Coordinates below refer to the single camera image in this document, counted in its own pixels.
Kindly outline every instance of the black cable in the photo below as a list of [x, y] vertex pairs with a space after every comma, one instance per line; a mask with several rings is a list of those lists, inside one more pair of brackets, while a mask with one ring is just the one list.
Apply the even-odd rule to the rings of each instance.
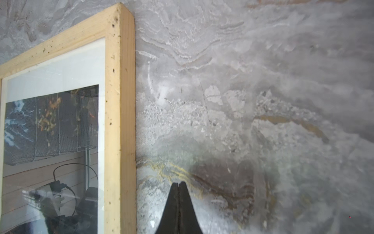
[[77, 196], [75, 195], [75, 192], [67, 185], [65, 185], [65, 188], [69, 189], [73, 195], [74, 195], [74, 198], [75, 198], [75, 208], [74, 208], [74, 211], [73, 211], [73, 214], [71, 216], [73, 216], [75, 214], [75, 210], [77, 209]]
[[65, 165], [72, 165], [72, 164], [84, 165], [84, 166], [86, 166], [86, 167], [91, 168], [91, 170], [92, 170], [92, 171], [94, 172], [94, 174], [96, 175], [97, 180], [99, 180], [99, 177], [97, 176], [95, 170], [94, 170], [92, 167], [88, 166], [87, 164], [77, 163], [77, 162], [76, 162], [76, 163], [67, 163], [67, 164], [63, 164], [63, 165], [61, 165], [61, 166], [56, 167], [56, 168], [53, 170], [53, 179], [56, 181], [55, 171], [56, 171], [57, 168], [62, 167], [62, 166], [65, 166]]

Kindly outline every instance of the stone texture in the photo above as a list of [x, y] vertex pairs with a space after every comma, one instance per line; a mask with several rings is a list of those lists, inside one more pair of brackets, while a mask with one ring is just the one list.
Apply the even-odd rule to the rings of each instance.
[[[0, 63], [114, 3], [1, 1]], [[373, 233], [372, 1], [123, 3], [139, 234], [181, 180], [206, 234]]]

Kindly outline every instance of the metal mesh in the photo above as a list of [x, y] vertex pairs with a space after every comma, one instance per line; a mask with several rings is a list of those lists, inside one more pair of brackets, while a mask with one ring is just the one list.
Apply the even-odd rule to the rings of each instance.
[[95, 85], [7, 103], [4, 162], [97, 148], [98, 90]]

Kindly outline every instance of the light wood frame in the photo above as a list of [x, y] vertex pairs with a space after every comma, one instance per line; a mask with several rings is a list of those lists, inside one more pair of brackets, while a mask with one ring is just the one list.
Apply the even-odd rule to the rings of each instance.
[[135, 20], [131, 12], [118, 3], [97, 13], [0, 65], [0, 80], [103, 37], [104, 232], [135, 234]]

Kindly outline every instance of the framed artwork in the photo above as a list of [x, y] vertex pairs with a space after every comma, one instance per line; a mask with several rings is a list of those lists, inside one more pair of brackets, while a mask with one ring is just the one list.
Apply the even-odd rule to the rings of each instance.
[[135, 234], [129, 10], [118, 3], [35, 46], [0, 65], [0, 80], [0, 233]]

